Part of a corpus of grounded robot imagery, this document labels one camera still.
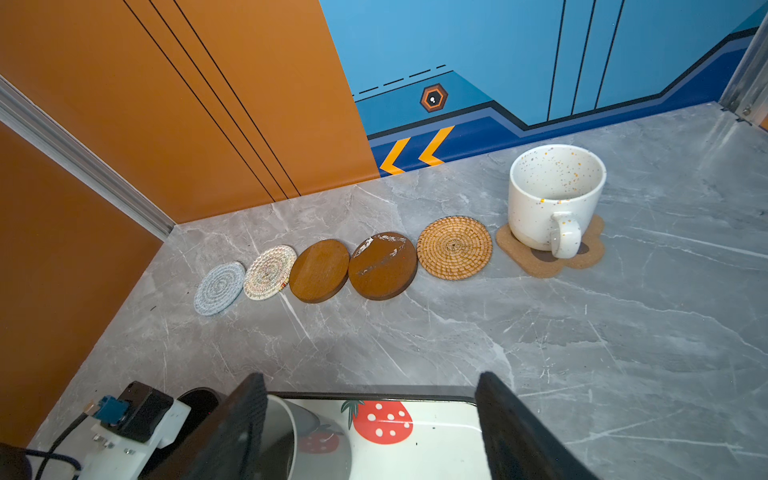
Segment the dark brown scratched coaster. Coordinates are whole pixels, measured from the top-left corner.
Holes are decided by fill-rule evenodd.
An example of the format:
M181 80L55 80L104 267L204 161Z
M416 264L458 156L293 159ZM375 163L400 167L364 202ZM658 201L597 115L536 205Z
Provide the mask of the dark brown scratched coaster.
M418 270L413 243L397 232L381 232L364 240L350 257L348 277L364 298L389 300L404 292Z

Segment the grey blue woven coaster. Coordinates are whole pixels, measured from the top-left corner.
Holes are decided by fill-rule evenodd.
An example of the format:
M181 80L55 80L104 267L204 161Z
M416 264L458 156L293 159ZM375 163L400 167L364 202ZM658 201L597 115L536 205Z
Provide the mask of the grey blue woven coaster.
M226 310L242 292L245 273L245 267L238 261L211 269L195 293L193 306L196 313L209 317Z

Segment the white speckled mug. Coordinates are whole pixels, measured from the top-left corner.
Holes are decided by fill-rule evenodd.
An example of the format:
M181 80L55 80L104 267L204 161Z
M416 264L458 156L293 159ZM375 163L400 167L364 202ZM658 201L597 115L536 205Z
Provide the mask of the white speckled mug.
M509 172L512 235L558 259L575 257L606 180L603 161L578 146L548 144L522 153Z

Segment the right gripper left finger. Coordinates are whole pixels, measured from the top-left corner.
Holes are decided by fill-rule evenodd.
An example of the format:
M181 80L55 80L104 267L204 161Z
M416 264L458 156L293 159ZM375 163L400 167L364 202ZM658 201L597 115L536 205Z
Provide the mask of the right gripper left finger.
M263 375L248 375L147 477L260 479L258 463L267 406Z

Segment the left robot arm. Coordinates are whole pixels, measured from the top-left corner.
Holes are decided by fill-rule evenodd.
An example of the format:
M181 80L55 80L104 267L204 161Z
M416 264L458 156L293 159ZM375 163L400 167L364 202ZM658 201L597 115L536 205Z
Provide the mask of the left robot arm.
M25 451L0 443L0 480L31 480L32 468Z

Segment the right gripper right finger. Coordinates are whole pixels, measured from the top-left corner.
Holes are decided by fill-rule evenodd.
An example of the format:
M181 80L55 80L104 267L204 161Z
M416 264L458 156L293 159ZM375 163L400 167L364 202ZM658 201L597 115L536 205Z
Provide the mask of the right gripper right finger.
M480 375L474 398L493 479L596 477L494 373Z

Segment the grey metal mug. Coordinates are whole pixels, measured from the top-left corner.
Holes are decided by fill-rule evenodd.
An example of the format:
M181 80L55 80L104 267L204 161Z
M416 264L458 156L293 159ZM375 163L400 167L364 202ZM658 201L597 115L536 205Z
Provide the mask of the grey metal mug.
M269 395L258 479L348 479L352 452L339 425L300 405Z

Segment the plain brown wooden coaster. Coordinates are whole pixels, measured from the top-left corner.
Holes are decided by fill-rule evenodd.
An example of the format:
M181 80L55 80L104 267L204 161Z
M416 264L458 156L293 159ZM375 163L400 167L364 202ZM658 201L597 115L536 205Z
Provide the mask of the plain brown wooden coaster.
M348 279L350 254L335 239L319 241L296 259L289 277L293 295L302 302L315 304L332 298Z

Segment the woven rattan coaster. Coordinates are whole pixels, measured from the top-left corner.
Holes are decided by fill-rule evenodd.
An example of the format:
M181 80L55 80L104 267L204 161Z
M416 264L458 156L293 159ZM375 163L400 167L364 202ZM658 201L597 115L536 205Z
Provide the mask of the woven rattan coaster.
M467 216L448 216L429 224L419 235L420 265L443 280L463 280L490 261L493 242L487 228Z

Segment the paw shaped wooden coaster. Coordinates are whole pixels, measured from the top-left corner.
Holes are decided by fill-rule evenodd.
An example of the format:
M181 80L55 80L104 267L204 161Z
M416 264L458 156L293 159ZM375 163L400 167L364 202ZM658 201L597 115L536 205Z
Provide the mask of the paw shaped wooden coaster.
M605 246L601 240L604 226L604 220L595 214L577 255L571 259L557 259L551 252L539 251L523 245L513 236L508 224L497 230L495 240L501 250L525 273L544 279L555 277L564 268L581 270L598 264L605 254Z

